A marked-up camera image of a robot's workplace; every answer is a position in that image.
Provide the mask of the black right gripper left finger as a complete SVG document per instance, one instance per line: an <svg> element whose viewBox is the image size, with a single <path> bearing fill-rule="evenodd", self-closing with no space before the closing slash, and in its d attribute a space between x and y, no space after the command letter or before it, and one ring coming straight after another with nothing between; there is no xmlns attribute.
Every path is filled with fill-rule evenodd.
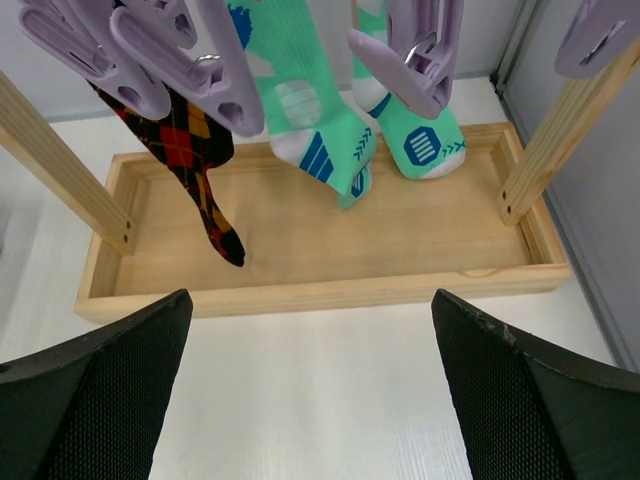
<svg viewBox="0 0 640 480"><path fill-rule="evenodd" d="M2 363L2 478L148 478L192 311L178 290Z"/></svg>

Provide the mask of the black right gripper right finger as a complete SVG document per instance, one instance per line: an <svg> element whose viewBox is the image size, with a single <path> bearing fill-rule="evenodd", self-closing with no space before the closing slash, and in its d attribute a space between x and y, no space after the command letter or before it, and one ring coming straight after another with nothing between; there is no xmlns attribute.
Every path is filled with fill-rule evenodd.
<svg viewBox="0 0 640 480"><path fill-rule="evenodd" d="M475 479L636 479L639 376L438 290L437 344Z"/></svg>

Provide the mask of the mint green blue sock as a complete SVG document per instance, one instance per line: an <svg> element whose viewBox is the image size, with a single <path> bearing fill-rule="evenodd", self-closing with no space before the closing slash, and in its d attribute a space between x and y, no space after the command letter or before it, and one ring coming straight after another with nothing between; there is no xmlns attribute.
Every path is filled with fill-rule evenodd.
<svg viewBox="0 0 640 480"><path fill-rule="evenodd" d="M347 34L352 93L377 121L399 171L435 179L465 160L466 143L448 107L464 4L355 1Z"/></svg>

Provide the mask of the red yellow black argyle sock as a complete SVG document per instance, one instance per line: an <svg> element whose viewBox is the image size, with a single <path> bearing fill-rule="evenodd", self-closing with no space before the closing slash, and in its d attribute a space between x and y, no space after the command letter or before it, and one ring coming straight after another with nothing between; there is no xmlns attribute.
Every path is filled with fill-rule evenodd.
<svg viewBox="0 0 640 480"><path fill-rule="evenodd" d="M160 120L140 116L97 86L92 89L176 177L198 209L213 249L230 264L243 266L244 246L216 203L207 177L209 170L233 157L231 132L173 89L168 90L169 114Z"/></svg>

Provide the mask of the mint green sport sock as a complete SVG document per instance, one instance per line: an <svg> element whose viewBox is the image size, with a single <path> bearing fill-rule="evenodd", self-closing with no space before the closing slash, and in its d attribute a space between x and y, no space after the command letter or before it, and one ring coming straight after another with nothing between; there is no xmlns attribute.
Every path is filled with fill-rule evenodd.
<svg viewBox="0 0 640 480"><path fill-rule="evenodd" d="M274 155L330 186L343 209L371 188L377 137L334 81L304 1L230 1Z"/></svg>

